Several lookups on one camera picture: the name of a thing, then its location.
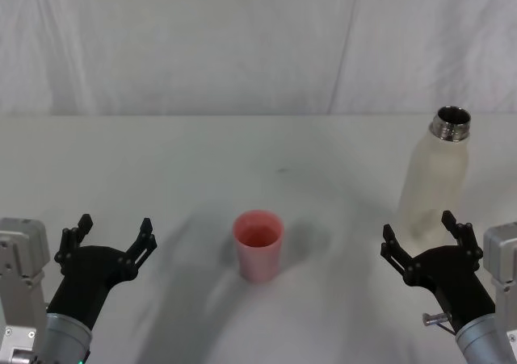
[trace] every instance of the white table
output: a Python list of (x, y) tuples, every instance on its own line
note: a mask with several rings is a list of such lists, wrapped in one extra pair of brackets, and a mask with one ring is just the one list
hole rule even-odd
[[(424, 116), (0, 120), (0, 215), (43, 220), (51, 254), (89, 212), (85, 245), (126, 249), (150, 216), (158, 241), (109, 295), (90, 364), (462, 363), (424, 328), (431, 293), (380, 256)], [(478, 240), (517, 217), (517, 116), (473, 117), (461, 221)], [(239, 278), (242, 211), (284, 219), (283, 273)], [(51, 299), (61, 276), (45, 269)]]

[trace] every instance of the plastic cup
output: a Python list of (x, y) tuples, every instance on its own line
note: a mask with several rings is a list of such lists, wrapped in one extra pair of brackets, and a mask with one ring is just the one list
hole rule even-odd
[(248, 211), (233, 223), (242, 277), (253, 283), (272, 280), (280, 270), (282, 220), (269, 211)]

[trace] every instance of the white backdrop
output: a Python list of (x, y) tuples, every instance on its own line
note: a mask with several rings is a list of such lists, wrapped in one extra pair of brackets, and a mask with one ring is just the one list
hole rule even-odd
[(4, 114), (517, 110), (517, 0), (0, 0)]

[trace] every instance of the metal bottle rim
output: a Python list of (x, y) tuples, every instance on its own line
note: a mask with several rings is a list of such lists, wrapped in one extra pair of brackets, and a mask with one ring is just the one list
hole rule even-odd
[(438, 110), (429, 130), (441, 140), (460, 142), (469, 137), (470, 120), (470, 114), (465, 109), (446, 106)]

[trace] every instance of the water bottle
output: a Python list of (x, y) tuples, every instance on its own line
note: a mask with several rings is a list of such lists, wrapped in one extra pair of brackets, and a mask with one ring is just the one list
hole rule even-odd
[(470, 114), (442, 107), (411, 155), (395, 219), (401, 246), (415, 254), (444, 245), (442, 212), (456, 210), (469, 154)]

